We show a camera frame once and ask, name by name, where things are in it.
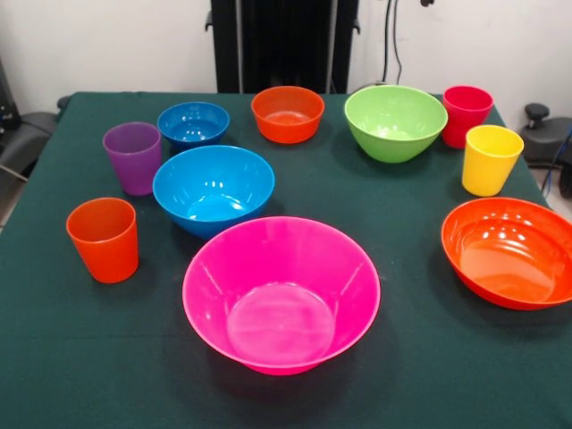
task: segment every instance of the blue bowl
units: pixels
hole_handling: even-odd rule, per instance
[[[240,147],[204,146],[163,164],[153,194],[181,228],[210,239],[258,217],[274,183],[273,169],[262,156]]]
[[[173,105],[159,115],[157,128],[179,149],[218,143],[231,123],[219,105],[189,102]]]

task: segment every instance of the red cup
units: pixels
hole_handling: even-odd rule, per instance
[[[443,105],[449,120],[443,130],[447,145],[462,149],[468,131],[481,125],[494,104],[491,94],[483,89],[469,86],[451,87],[443,94]]]
[[[66,229],[98,282],[122,282],[137,270],[135,208],[127,201],[97,198],[83,203],[68,216]]]

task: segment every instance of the yellow cup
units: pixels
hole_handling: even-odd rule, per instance
[[[497,125],[480,125],[467,133],[463,187],[478,197],[501,192],[525,147],[516,132]]]

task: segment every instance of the green bowl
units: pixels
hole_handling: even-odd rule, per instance
[[[348,98],[344,112],[351,133],[366,153],[394,164],[427,149],[448,119],[437,98],[395,85],[359,90]]]

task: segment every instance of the green tablecloth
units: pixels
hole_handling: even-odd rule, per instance
[[[377,163],[349,134],[345,96],[325,97],[312,140],[277,146],[258,134],[250,99],[73,97],[0,236],[0,427],[571,427],[572,308],[494,307],[462,285],[442,252],[443,218],[471,198],[460,185],[462,153],[438,140],[409,163]],[[187,100],[222,105],[231,114],[223,142],[273,166],[266,215],[329,223],[374,260],[382,309],[349,352],[272,378],[221,357],[190,328],[181,282],[203,242],[173,226],[152,196],[122,194],[101,147],[110,127],[155,123]],[[543,201],[522,161],[502,195]],[[75,206],[101,196],[128,199],[138,215],[140,268],[114,286],[92,281],[64,228]]]

